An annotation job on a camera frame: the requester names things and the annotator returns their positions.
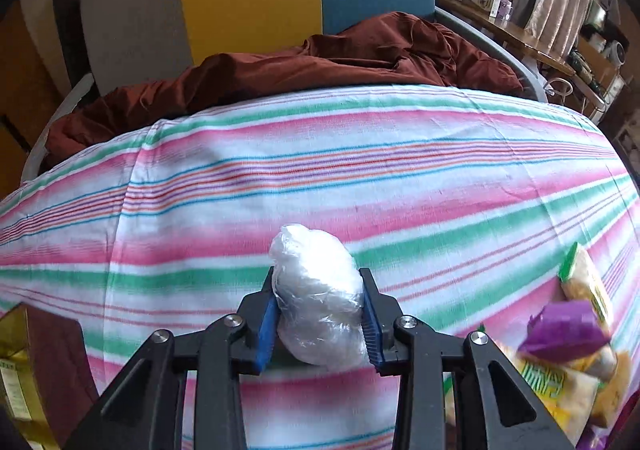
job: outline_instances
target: plastic bag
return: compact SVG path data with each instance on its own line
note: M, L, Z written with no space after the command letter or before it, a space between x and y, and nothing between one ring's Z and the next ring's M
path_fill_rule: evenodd
M367 361L362 277L342 243L322 230L283 226L269 249L278 336L302 362L348 369Z
M589 300L603 329L610 332L613 307L589 252L575 243L558 271L564 294L569 300Z
M598 324L590 301L552 302L531 317L527 338L518 352L564 364L590 356L610 340Z

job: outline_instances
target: bed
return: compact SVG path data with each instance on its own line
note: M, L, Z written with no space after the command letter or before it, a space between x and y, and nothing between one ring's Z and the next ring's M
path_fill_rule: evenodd
M0 307L82 325L103 390L149 334L197 331L262 283L299 222L343 241L405 313L516 345L572 243L640 369L640 201L585 117L484 92L371 86L161 120L90 147L0 205ZM193 380L183 448L192 446ZM390 448L398 380L276 361L241 383L256 449Z

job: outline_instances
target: yellow snack bag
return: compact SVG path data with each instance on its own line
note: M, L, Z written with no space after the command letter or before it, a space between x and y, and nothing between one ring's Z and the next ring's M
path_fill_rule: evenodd
M575 446L587 425L598 391L597 378L573 369L524 358L510 347L497 344L511 364L529 383L556 423ZM455 424L453 391L445 395L445 417Z
M596 395L590 421L601 428L611 428L625 399L631 379L631 357L624 351L618 354L618 367L609 383L603 383Z
M569 300L589 300L603 329L610 332L613 307L589 252L574 243L560 266L558 278Z

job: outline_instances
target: white plastic bag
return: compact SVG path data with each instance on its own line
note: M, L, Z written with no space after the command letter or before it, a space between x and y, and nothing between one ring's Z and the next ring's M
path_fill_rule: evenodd
M302 362L348 369L366 361L362 277L342 243L322 230L283 226L269 249L278 336Z

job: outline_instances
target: metal screw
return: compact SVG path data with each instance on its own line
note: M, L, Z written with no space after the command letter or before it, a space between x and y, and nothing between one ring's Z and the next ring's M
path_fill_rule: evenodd
M411 315L403 315L398 319L398 325L405 329L412 329L417 325L418 321Z
M482 331L473 331L471 341L476 345L485 345L489 341L489 337Z
M224 322L227 327L238 327L242 323L242 317L240 315L227 315Z
M166 329L158 329L158 331L154 331L153 333L151 333L151 340L153 340L156 344L163 344L167 340L169 340L170 336L171 333Z

